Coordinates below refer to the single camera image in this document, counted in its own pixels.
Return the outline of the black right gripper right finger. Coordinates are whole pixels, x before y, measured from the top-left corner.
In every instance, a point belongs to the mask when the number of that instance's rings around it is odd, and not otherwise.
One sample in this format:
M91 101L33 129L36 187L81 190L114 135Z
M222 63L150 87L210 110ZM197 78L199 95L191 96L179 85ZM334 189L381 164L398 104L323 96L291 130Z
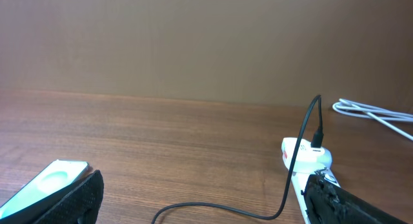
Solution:
M407 224L327 181L309 176L304 201L311 224Z

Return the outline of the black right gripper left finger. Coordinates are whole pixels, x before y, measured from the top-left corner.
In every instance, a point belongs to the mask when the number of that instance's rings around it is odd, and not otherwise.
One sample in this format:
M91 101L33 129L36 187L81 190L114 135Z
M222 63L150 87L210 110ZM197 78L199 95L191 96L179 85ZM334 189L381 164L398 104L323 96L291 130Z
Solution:
M97 221L104 181L99 170L1 219L1 224L74 224Z

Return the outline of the blue screen smartphone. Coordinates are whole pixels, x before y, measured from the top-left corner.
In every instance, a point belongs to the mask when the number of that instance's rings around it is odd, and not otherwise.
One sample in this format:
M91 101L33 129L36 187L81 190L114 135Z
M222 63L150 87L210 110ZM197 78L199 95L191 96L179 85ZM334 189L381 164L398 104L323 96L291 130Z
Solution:
M86 161L55 160L1 206L6 218L72 184L88 170Z

